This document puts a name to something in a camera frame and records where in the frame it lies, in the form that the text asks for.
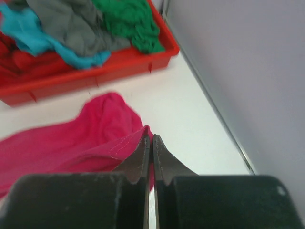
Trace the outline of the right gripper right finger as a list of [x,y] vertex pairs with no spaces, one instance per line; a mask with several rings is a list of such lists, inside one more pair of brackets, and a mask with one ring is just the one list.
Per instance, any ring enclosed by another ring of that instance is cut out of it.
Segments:
[[302,229],[285,186],[262,175],[200,176],[152,142],[159,229]]

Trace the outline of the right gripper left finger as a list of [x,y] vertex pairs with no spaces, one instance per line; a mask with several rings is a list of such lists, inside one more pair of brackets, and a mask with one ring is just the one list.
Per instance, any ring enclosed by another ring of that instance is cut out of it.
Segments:
[[3,229],[146,229],[150,140],[112,172],[21,177],[0,210]]

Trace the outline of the magenta t shirt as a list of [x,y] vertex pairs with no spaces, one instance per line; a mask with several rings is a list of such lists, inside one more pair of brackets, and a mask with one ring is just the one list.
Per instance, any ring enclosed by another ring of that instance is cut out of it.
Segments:
[[65,123],[16,133],[0,143],[0,194],[23,175],[110,171],[153,134],[117,93],[87,102]]

